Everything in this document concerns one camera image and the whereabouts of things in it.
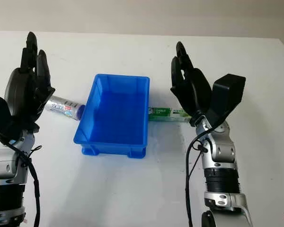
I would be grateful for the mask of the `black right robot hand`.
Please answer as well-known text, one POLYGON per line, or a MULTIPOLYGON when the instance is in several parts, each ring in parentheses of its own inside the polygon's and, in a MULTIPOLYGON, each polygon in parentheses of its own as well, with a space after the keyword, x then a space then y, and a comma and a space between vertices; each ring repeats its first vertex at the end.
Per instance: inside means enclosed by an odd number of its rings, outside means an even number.
POLYGON ((202 71, 193 66, 182 42, 177 42, 176 52, 171 62, 170 90, 195 127, 209 109, 212 90, 202 71))

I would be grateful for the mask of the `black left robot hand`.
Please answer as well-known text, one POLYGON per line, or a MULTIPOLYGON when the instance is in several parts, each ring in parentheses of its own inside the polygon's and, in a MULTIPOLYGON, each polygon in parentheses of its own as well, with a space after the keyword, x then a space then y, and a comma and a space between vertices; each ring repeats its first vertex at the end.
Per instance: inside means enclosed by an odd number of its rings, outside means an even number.
POLYGON ((20 67, 11 74, 4 99, 12 118, 32 133, 39 131, 36 121, 55 92, 50 79, 46 53, 38 49, 35 34, 29 32, 20 67))

